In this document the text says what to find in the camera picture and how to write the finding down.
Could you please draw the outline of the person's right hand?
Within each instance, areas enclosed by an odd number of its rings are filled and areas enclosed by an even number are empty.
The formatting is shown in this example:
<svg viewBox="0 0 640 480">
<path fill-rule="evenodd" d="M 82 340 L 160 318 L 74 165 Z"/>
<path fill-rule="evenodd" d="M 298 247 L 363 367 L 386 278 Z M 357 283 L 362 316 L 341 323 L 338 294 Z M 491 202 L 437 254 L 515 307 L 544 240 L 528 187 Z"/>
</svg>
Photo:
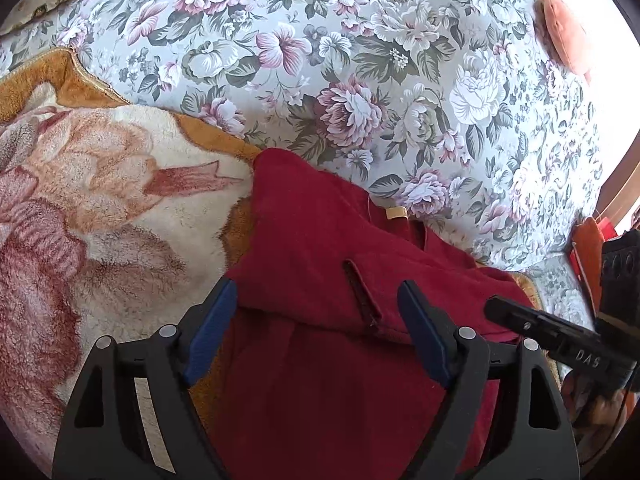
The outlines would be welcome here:
<svg viewBox="0 0 640 480">
<path fill-rule="evenodd" d="M 585 474 L 611 447 L 636 407 L 638 393 L 618 389 L 610 396 L 598 391 L 591 377 L 569 372 L 562 381 L 561 396 L 570 422 L 580 463 Z"/>
</svg>

